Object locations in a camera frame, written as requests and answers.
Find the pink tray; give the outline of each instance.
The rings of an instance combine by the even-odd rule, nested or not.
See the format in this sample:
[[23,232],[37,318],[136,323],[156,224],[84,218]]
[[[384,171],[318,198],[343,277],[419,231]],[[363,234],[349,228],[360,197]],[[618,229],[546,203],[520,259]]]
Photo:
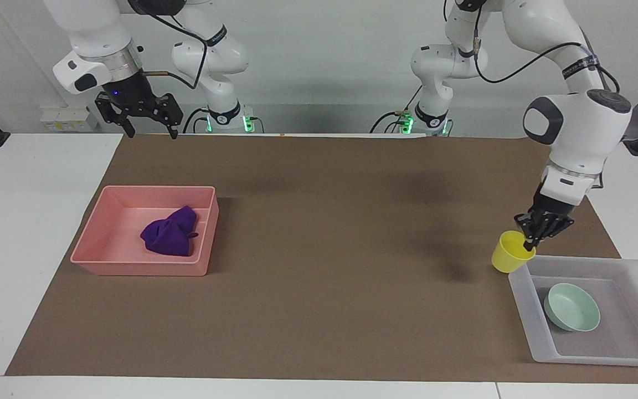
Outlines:
[[[185,205],[198,215],[192,255],[147,250],[142,230]],[[214,187],[107,186],[70,260],[96,275],[205,275],[217,220]]]

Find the yellow cup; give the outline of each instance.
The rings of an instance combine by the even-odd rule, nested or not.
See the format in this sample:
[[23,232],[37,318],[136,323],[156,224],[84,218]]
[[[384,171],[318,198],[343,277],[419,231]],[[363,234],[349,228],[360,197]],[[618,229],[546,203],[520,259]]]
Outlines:
[[526,250],[523,247],[526,237],[521,232],[504,232],[498,239],[498,245],[491,255],[491,264],[501,273],[516,271],[536,255],[536,248]]

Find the mint green bowl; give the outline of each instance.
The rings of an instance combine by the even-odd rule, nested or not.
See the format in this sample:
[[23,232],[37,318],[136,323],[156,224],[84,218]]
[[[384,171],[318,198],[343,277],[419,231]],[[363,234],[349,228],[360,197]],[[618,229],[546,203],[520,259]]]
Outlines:
[[590,294],[577,285],[553,285],[543,301],[550,321],[565,331],[592,331],[600,325],[600,308]]

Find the white robotic arm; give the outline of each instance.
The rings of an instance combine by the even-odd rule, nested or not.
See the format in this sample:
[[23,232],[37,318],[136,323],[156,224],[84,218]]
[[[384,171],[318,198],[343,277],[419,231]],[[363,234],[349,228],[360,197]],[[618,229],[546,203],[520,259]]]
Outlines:
[[[210,9],[208,0],[188,0],[179,16],[187,30],[208,43],[207,59],[198,82],[208,102],[209,128],[211,131],[245,131],[245,106],[235,95],[232,81],[225,75],[245,71],[248,68],[248,52],[228,35],[225,25]],[[195,78],[203,52],[202,44],[188,40],[174,46],[172,58],[178,70]]]
[[121,23],[119,5],[127,12],[157,17],[180,13],[186,25],[180,30],[190,31],[203,42],[177,44],[172,52],[174,63],[192,79],[198,76],[213,117],[211,124],[218,129],[245,130],[244,107],[235,96],[233,84],[222,74],[245,70],[248,57],[245,48],[228,37],[225,26],[203,7],[208,0],[117,0],[119,5],[115,0],[43,2],[73,46],[73,51],[54,66],[56,78],[73,94],[102,86],[96,106],[107,123],[122,126],[129,137],[134,136],[135,129],[127,117],[143,116],[164,124],[176,138],[183,112],[173,94],[160,98],[153,94],[147,76],[173,74],[142,70],[137,48]]
[[527,136],[551,147],[532,207],[515,217],[530,249],[574,222],[570,213],[622,139],[631,104],[604,89],[599,61],[562,0],[456,0],[455,5],[446,25],[452,44],[423,46],[413,56],[413,71],[424,86],[412,111],[415,129],[441,130],[452,98],[445,79],[475,78],[486,69],[477,33],[491,13],[501,11],[508,37],[518,47],[547,53],[569,89],[569,94],[536,99],[523,118]]

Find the table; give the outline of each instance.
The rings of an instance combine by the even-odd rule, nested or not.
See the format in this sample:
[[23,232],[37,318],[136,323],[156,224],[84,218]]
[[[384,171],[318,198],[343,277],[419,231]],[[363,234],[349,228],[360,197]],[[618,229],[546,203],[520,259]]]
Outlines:
[[[0,149],[0,376],[5,372],[107,168],[120,135],[14,135]],[[590,194],[624,258],[638,258],[638,158],[618,147],[605,189]],[[17,264],[15,270],[1,265]],[[0,396],[157,397],[610,397],[638,386],[504,383],[258,381],[116,377],[0,377]]]

